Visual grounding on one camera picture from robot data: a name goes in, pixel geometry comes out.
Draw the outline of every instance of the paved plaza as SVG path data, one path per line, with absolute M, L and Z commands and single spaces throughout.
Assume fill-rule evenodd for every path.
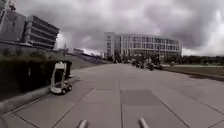
M 0 128 L 224 128 L 224 83 L 111 64 L 73 70 L 80 81 L 5 115 Z

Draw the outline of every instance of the distant building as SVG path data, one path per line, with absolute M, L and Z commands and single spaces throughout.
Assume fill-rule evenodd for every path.
M 83 50 L 81 50 L 81 49 L 74 49 L 74 51 L 73 51 L 73 54 L 82 54 L 82 53 L 84 53 L 84 51 Z
M 54 49 L 59 29 L 36 16 L 27 18 L 24 31 L 26 43 L 45 49 Z
M 140 34 L 104 34 L 106 58 L 115 56 L 181 56 L 182 46 L 178 40 Z
M 13 5 L 4 8 L 0 5 L 0 40 L 19 42 L 22 39 L 26 17 L 17 13 Z

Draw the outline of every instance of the delivery robot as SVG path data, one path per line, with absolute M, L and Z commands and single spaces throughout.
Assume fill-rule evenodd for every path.
M 62 72 L 61 82 L 55 81 L 56 72 Z M 55 68 L 51 78 L 51 87 L 50 90 L 54 94 L 66 94 L 72 90 L 72 85 L 65 81 L 65 74 L 67 71 L 67 64 L 63 62 L 58 62 L 55 64 Z

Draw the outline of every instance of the overcast sky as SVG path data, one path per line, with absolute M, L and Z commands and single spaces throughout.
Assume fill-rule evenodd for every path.
M 224 55 L 223 0 L 16 0 L 60 29 L 58 45 L 103 52 L 104 32 L 179 39 L 185 55 Z

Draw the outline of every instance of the modern building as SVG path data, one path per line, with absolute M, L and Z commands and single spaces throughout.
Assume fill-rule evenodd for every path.
M 77 55 L 77 54 L 83 54 L 83 53 L 84 53 L 83 50 L 74 48 L 73 54 Z
M 122 56 L 152 56 L 163 57 L 180 56 L 182 46 L 178 40 L 166 37 L 140 35 L 140 34 L 115 34 L 105 32 L 106 58 Z
M 17 42 L 22 39 L 26 17 L 17 13 L 9 0 L 0 0 L 0 40 Z
M 7 9 L 0 24 L 0 40 L 17 42 L 22 39 L 26 17 Z
M 45 49 L 54 49 L 59 29 L 46 21 L 30 16 L 24 30 L 24 40 L 26 43 Z

